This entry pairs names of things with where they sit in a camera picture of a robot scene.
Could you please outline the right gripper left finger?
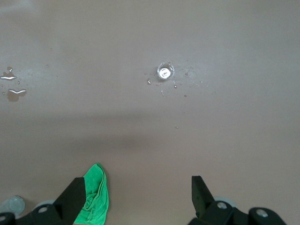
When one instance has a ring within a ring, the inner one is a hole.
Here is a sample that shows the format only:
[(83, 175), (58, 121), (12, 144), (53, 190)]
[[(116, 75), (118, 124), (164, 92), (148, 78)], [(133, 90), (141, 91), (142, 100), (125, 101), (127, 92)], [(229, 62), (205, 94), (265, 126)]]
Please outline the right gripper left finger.
[(84, 178), (75, 178), (52, 204), (36, 207), (15, 225), (73, 225), (84, 204)]

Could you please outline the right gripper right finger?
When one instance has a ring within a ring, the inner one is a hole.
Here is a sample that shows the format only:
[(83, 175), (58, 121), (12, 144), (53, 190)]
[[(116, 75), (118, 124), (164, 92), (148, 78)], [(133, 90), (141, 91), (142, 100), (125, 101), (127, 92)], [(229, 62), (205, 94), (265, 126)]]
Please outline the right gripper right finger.
[(191, 178), (196, 217), (188, 225), (287, 225), (274, 211), (254, 207), (244, 213), (224, 200), (215, 200), (201, 176)]

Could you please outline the clear glass measuring cup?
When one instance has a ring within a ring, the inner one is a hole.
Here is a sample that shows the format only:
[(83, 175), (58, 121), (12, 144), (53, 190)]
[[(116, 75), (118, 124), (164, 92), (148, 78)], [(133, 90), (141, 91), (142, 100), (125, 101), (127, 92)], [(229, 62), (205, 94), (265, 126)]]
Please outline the clear glass measuring cup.
[(162, 62), (157, 68), (158, 78), (162, 81), (172, 78), (174, 72), (174, 66), (170, 62)]

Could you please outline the green microfiber cloth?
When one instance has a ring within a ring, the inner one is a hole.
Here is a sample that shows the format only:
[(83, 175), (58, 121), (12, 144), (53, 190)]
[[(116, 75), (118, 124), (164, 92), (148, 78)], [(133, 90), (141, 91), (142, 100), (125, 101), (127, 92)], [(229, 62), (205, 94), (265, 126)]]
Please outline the green microfiber cloth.
[(109, 208), (107, 177), (101, 164), (95, 163), (83, 176), (85, 204), (74, 221), (76, 225), (105, 225)]

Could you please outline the frosted yellow-green bottle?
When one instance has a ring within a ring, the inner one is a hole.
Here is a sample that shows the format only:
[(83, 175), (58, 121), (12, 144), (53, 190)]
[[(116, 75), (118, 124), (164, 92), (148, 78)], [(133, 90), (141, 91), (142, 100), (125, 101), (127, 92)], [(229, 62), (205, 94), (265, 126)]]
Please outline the frosted yellow-green bottle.
[(10, 212), (15, 216), (21, 215), (25, 210), (25, 201), (20, 196), (12, 196), (0, 204), (0, 213)]

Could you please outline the brown table mat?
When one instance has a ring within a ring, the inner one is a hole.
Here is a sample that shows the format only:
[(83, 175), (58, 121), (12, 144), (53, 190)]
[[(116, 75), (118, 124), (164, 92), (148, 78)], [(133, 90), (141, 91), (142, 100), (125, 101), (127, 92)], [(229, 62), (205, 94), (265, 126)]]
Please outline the brown table mat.
[(300, 225), (300, 0), (0, 0), (8, 68), (0, 203), (100, 163), (105, 225), (186, 225), (193, 175)]

